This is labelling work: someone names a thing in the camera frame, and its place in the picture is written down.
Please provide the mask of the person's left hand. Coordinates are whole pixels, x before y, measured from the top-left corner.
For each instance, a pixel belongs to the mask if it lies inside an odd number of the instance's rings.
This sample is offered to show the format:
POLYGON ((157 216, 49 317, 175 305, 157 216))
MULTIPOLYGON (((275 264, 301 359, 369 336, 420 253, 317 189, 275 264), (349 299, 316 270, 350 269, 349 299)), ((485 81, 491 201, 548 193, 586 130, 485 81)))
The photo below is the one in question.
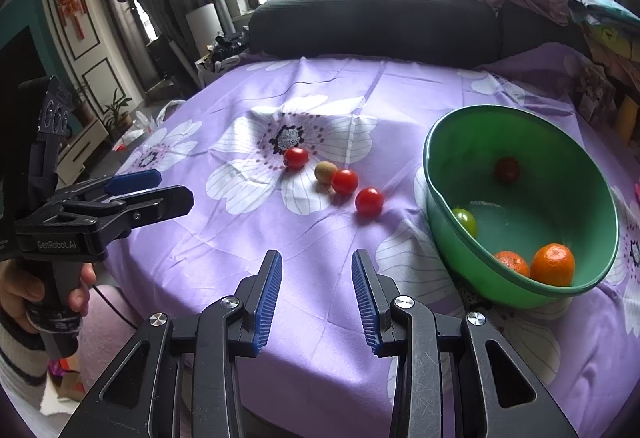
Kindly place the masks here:
MULTIPOLYGON (((18 270, 13 261, 1 263, 0 278, 1 307, 26 332, 36 334, 38 330, 27 318, 25 303, 39 303, 43 300, 43 284, 26 271, 18 270)), ((92 264, 82 265, 79 282, 80 287, 68 294, 68 306, 85 317, 89 311, 89 289, 96 283, 96 272, 92 264)))

